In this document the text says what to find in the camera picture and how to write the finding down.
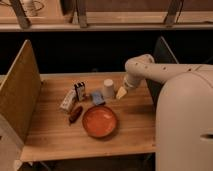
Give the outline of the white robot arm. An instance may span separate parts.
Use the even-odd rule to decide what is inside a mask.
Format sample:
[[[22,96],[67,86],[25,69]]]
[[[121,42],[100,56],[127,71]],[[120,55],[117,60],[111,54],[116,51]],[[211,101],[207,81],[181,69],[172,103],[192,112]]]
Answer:
[[[149,54],[125,63],[123,87],[163,85],[156,107],[156,171],[213,171],[213,65],[157,63]]]

